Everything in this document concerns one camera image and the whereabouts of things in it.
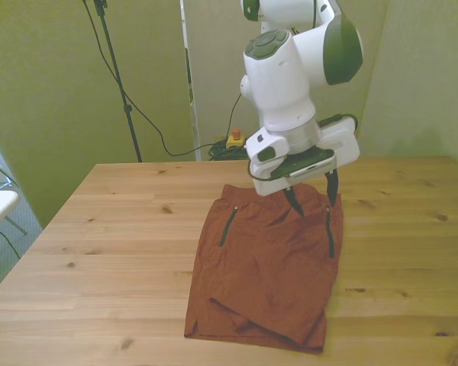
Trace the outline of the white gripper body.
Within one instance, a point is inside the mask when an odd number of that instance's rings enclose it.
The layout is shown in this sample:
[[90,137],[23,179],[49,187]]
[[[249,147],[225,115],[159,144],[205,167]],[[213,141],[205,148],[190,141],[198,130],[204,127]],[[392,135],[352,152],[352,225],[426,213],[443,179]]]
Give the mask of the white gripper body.
[[355,162],[360,148],[352,117],[320,127],[311,116],[264,116],[250,137],[250,175],[267,196]]

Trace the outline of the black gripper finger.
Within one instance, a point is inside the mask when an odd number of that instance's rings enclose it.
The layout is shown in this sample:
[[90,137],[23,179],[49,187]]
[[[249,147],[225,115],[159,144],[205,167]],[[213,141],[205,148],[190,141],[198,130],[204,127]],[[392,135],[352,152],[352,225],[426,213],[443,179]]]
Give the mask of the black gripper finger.
[[300,217],[305,216],[302,206],[297,200],[293,187],[285,189],[285,198],[289,202],[289,205],[297,212]]
[[327,172],[326,179],[327,179],[327,197],[328,197],[328,200],[331,206],[334,207],[337,202],[337,193],[338,193],[338,188],[339,188],[339,178],[338,178],[337,170]]

